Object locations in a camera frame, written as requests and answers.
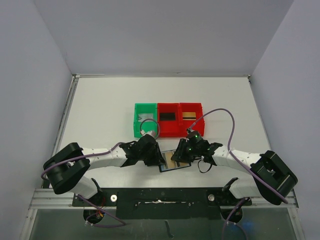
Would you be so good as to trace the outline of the black leather card holder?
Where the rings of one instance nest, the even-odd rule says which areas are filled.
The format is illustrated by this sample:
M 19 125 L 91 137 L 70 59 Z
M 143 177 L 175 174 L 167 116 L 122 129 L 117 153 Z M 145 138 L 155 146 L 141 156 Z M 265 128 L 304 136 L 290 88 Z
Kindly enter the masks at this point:
M 158 167 L 160 173 L 189 168 L 191 166 L 190 163 L 177 162 L 177 161 L 171 160 L 171 157 L 174 155 L 174 153 L 175 153 L 175 150 L 167 150 L 167 151 L 161 152 L 162 157 L 165 161 L 165 164 L 160 165 Z

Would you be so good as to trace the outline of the green plastic bin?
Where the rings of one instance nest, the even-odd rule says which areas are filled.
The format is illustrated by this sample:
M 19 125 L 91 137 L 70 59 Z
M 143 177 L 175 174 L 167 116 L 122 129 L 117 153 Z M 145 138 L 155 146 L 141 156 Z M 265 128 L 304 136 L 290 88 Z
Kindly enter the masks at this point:
M 158 105 L 156 103 L 136 103 L 134 105 L 133 135 L 135 138 L 142 136 L 141 126 L 145 132 L 158 133 L 157 123 L 151 119 L 158 121 Z

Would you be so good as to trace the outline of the red plastic bin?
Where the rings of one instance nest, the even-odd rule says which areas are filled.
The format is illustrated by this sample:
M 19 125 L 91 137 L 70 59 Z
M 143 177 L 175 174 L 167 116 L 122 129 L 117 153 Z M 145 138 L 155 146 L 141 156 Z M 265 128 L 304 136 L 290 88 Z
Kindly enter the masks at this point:
M 203 115 L 203 107 L 199 102 L 181 102 L 179 104 L 182 116 L 182 126 L 180 128 L 180 136 L 187 136 L 187 129 L 198 120 Z M 198 131 L 203 137 L 205 133 L 205 121 L 200 119 L 195 126 L 192 127 L 192 130 Z
M 161 138 L 176 138 L 180 135 L 178 103 L 158 103 L 157 118 Z

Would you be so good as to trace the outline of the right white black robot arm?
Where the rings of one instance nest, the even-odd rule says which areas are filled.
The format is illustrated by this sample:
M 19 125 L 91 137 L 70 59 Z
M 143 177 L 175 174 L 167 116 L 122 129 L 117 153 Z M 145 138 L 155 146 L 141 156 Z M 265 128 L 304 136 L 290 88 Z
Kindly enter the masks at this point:
M 298 183 L 298 178 L 274 151 L 250 153 L 231 150 L 221 143 L 210 143 L 197 131 L 179 140 L 171 160 L 192 163 L 203 160 L 213 166 L 222 166 L 245 172 L 253 180 L 232 183 L 229 191 L 237 198 L 263 197 L 273 205 L 287 204 L 287 195 Z

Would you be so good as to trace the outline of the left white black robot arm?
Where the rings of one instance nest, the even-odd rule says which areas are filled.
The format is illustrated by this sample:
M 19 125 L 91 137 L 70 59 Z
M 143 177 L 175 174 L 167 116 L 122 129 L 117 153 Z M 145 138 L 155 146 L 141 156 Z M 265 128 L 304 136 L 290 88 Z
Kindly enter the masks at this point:
M 72 192 L 88 200 L 102 190 L 95 179 L 85 177 L 87 171 L 129 167 L 139 161 L 148 167 L 165 164 L 159 144 L 151 134 L 137 141 L 118 142 L 112 148 L 82 148 L 72 142 L 44 163 L 41 178 L 49 181 L 57 195 Z

